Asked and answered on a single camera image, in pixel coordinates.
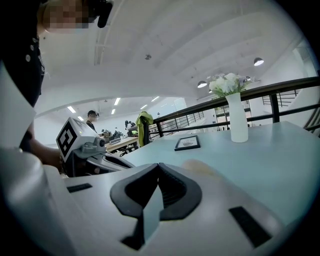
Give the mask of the white vase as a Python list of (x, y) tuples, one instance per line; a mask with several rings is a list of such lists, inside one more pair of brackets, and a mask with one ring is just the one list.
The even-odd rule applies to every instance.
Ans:
[(248, 121), (239, 92), (227, 95), (229, 106), (229, 122), (231, 140), (235, 143), (244, 143), (249, 138)]

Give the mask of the black metal railing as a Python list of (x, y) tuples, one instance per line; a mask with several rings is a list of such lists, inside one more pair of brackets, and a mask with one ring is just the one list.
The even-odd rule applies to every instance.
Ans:
[[(248, 101), (256, 98), (269, 97), (269, 103), (271, 106), (271, 113), (258, 116), (248, 117), (248, 122), (260, 121), (272, 119), (273, 123), (280, 121), (280, 117), (293, 115), (301, 112), (315, 110), (320, 108), (320, 101), (315, 104), (308, 104), (307, 106), (294, 108), (292, 110), (279, 110), (279, 102), (281, 101), (281, 93), (308, 89), (313, 87), (320, 87), (320, 77), (300, 78), (295, 80), (289, 80), (270, 85), (261, 86), (245, 90), (240, 93), (240, 99), (242, 101)], [(176, 132), (190, 131), (196, 129), (215, 128), (221, 126), (229, 126), (230, 118), (227, 118), (224, 122), (215, 122), (211, 124), (196, 125), (196, 122), (204, 117), (204, 111), (215, 109), (217, 107), (224, 107), (227, 105), (225, 97), (218, 97), (210, 101), (200, 103), (191, 107), (187, 107), (183, 110), (179, 110), (163, 117), (158, 117), (153, 121), (156, 125), (155, 131), (151, 131), (151, 139), (157, 136), (163, 137), (165, 134), (173, 134)]]

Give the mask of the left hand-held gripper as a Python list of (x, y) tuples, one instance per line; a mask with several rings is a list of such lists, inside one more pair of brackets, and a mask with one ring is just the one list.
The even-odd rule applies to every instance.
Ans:
[(100, 168), (100, 173), (112, 173), (135, 167), (124, 158), (105, 153), (104, 157), (92, 157), (104, 153), (105, 147), (97, 146), (96, 138), (101, 138), (85, 122), (69, 117), (56, 138), (65, 173), (75, 177), (77, 160)]

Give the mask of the green jacket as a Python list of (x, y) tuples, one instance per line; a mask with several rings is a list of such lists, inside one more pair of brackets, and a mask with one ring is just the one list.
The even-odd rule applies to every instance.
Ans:
[(138, 131), (138, 140), (140, 147), (150, 143), (149, 126), (154, 122), (153, 117), (146, 111), (142, 111), (136, 119), (136, 126)]

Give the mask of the person's black shirt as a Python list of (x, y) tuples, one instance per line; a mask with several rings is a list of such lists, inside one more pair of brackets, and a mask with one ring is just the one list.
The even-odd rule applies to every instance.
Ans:
[(37, 12), (42, 0), (0, 0), (0, 60), (13, 82), (34, 107), (45, 74)]

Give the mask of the light blue table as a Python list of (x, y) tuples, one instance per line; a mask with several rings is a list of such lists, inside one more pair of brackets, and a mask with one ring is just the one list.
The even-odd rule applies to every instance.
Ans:
[(199, 133), (200, 148), (175, 151), (179, 137), (164, 136), (125, 156), (135, 166), (181, 166), (199, 160), (271, 209), (284, 224), (302, 217), (320, 187), (320, 138), (290, 122), (251, 127), (248, 140), (229, 131)]

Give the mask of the white flower bouquet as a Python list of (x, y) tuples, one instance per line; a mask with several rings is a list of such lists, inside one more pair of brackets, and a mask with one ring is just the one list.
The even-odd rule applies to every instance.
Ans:
[(224, 97), (235, 93), (240, 93), (245, 90), (246, 87), (254, 82), (254, 79), (247, 80), (247, 76), (241, 76), (235, 73), (228, 74), (216, 74), (208, 76), (206, 81), (209, 86), (209, 90), (218, 97)]

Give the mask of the light wooden table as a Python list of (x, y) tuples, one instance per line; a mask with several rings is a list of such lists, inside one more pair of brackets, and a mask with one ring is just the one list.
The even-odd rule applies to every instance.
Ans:
[(123, 148), (125, 146), (129, 146), (131, 144), (134, 145), (134, 148), (138, 149), (140, 147), (139, 138), (138, 137), (126, 137), (126, 138), (121, 139), (117, 143), (114, 143), (114, 144), (107, 143), (105, 146), (106, 146), (107, 152), (112, 152), (117, 149)]

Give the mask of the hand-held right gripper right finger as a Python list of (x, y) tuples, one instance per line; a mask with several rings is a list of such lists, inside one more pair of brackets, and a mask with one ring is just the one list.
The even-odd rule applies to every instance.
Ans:
[[(201, 202), (183, 220), (159, 221), (164, 206), (156, 188), (144, 209), (144, 256), (264, 256), (280, 243), (285, 226), (279, 218), (208, 165), (185, 163), (177, 171), (199, 184)], [(267, 233), (266, 242), (255, 247), (243, 230), (244, 222), (230, 213), (237, 207)]]

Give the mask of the ceiling light tubes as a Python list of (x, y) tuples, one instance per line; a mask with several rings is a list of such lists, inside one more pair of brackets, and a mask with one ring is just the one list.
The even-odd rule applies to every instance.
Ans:
[(96, 112), (100, 119), (106, 119), (137, 113), (151, 107), (159, 99), (159, 96), (116, 97), (74, 104), (71, 108), (74, 110), (73, 115), (83, 119), (87, 117), (89, 111)]

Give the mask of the black picture frame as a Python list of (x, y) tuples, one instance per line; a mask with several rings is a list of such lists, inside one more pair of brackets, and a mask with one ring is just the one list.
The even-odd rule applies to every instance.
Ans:
[(198, 149), (200, 148), (200, 141), (197, 135), (189, 136), (189, 137), (183, 137), (180, 138), (176, 145), (174, 150), (175, 151), (184, 151), (184, 150), (192, 150), (192, 149)]

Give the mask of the person's left forearm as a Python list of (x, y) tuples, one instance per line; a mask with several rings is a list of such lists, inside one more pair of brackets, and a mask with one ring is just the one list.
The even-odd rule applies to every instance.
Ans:
[(60, 151), (56, 148), (44, 146), (36, 139), (31, 139), (30, 142), (31, 153), (38, 157), (44, 165), (49, 165), (62, 172), (62, 158)]

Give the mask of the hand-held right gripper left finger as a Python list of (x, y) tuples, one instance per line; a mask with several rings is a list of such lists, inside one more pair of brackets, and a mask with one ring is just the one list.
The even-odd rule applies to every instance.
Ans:
[(77, 205), (106, 235), (106, 241), (132, 256), (141, 256), (159, 224), (160, 188), (144, 164), (107, 174), (65, 179)]

